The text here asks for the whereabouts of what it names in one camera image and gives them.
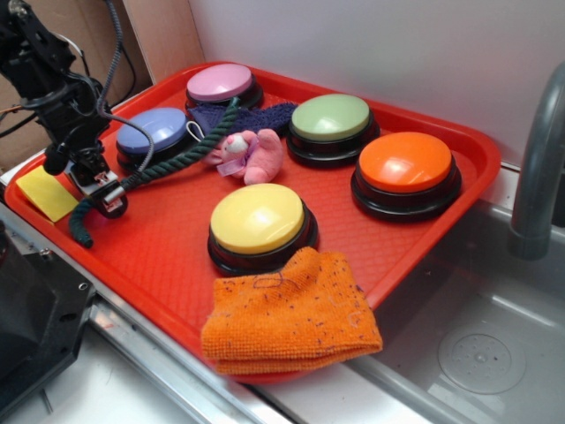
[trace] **microfiber cloth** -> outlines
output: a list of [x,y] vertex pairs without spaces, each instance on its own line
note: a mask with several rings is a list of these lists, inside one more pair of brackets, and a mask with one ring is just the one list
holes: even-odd
[[214,297],[201,341],[220,374],[306,371],[382,349],[341,253],[304,247],[280,272],[216,279]]
[[[263,128],[270,128],[280,135],[289,124],[292,112],[296,107],[297,105],[294,103],[284,102],[264,110],[242,108],[238,111],[236,122],[231,127],[230,132],[241,133],[244,130],[251,130],[257,133]],[[220,123],[226,109],[225,106],[204,103],[189,109],[188,112],[200,126],[204,135],[208,135]]]

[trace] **faucet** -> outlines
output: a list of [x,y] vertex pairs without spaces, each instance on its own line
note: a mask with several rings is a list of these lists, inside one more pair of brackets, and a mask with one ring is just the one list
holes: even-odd
[[547,82],[524,151],[508,235],[508,250],[515,257],[543,258],[552,221],[565,226],[564,163],[565,62]]

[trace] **plush toy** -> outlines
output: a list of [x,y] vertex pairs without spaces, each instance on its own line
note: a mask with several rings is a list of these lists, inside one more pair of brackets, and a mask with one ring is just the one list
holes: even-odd
[[228,136],[202,162],[216,165],[223,177],[242,178],[246,186],[268,183],[283,166],[283,144],[275,131],[243,131]]

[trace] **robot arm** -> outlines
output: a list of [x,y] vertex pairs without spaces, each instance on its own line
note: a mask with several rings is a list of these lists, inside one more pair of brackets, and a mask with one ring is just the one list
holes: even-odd
[[96,110],[102,86],[71,72],[74,60],[68,43],[47,30],[29,4],[0,0],[0,73],[18,91],[23,109],[37,114],[51,139],[45,171],[65,172],[103,215],[118,217],[127,208],[126,198],[104,201],[119,183],[99,140],[109,127],[109,120]]

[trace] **sink drain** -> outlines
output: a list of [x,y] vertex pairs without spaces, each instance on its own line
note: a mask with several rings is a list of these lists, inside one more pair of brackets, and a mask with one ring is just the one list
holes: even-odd
[[494,326],[480,323],[449,332],[441,341],[440,366],[462,389],[484,395],[514,387],[526,369],[522,347]]

